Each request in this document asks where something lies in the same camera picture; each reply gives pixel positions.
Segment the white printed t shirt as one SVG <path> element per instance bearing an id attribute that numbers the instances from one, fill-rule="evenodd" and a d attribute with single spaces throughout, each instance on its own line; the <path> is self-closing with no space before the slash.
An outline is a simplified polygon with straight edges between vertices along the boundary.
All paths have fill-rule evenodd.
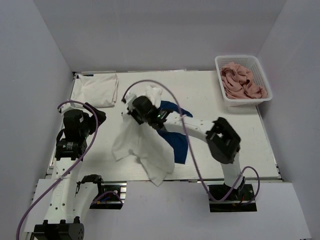
<path id="1" fill-rule="evenodd" d="M 135 157 L 142 165 L 149 180 L 158 187 L 168 174 L 174 172 L 174 150 L 155 129 L 147 123 L 139 125 L 129 115 L 133 100 L 137 98 L 135 93 L 125 94 L 126 103 L 121 113 L 120 133 L 113 142 L 111 152 L 115 161 Z"/>

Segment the blue t shirt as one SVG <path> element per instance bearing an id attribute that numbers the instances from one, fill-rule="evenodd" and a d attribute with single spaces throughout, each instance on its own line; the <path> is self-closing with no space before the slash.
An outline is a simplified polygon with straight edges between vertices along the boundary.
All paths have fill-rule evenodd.
<path id="1" fill-rule="evenodd" d="M 179 112 L 178 106 L 175 103 L 166 100 L 161 101 L 159 108 Z M 173 148 L 174 162 L 184 165 L 189 148 L 186 136 L 181 133 L 165 132 L 162 130 L 157 130 L 157 133 Z"/>

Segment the pink t shirt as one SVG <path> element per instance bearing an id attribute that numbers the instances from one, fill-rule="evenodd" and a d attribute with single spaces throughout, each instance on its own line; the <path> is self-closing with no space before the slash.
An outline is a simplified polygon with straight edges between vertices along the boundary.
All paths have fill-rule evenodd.
<path id="1" fill-rule="evenodd" d="M 228 99 L 265 99 L 264 87 L 254 83 L 253 73 L 246 67 L 230 62 L 220 69 L 220 77 Z"/>

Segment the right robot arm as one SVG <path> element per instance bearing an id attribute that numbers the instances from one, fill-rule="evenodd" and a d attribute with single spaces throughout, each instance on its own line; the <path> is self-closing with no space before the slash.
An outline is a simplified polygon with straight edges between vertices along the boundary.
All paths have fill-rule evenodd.
<path id="1" fill-rule="evenodd" d="M 210 121 L 180 115 L 178 111 L 156 107 L 145 95 L 130 93 L 121 101 L 140 126 L 150 126 L 160 133 L 190 136 L 207 143 L 211 156 L 221 164 L 226 195 L 233 200 L 243 195 L 245 177 L 239 161 L 241 138 L 225 118 Z"/>

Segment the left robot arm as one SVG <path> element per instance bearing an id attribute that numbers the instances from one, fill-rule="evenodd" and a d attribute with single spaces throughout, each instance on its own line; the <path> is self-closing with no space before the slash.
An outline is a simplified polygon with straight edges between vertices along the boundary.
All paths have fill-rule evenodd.
<path id="1" fill-rule="evenodd" d="M 92 200 L 99 200 L 106 193 L 100 175 L 87 175 L 78 180 L 84 156 L 92 146 L 87 138 L 96 137 L 99 126 L 107 119 L 103 111 L 89 103 L 81 106 L 83 109 L 67 107 L 64 102 L 58 107 L 63 116 L 63 129 L 56 138 L 53 184 L 41 195 L 43 198 L 51 194 L 48 210 L 43 222 L 33 230 L 38 240 L 82 240 L 83 219 Z"/>

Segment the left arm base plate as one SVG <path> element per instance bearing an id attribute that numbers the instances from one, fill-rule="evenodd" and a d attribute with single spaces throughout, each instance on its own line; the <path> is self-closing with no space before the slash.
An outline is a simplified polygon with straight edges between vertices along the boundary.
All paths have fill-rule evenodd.
<path id="1" fill-rule="evenodd" d="M 93 199 L 98 199 L 90 205 L 94 210 L 120 210 L 125 202 L 127 183 L 126 182 L 104 182 L 101 185 L 103 192 L 99 192 Z"/>

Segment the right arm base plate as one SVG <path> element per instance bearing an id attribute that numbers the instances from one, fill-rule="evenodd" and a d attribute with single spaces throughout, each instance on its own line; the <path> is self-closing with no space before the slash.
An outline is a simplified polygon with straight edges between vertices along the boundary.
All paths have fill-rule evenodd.
<path id="1" fill-rule="evenodd" d="M 212 196 L 220 200 L 228 187 L 224 184 L 212 184 L 208 186 Z M 248 213 L 257 212 L 257 205 L 253 200 L 255 192 L 251 184 L 245 184 L 240 193 L 233 190 L 226 200 L 216 202 L 209 199 L 209 210 L 211 213 Z"/>

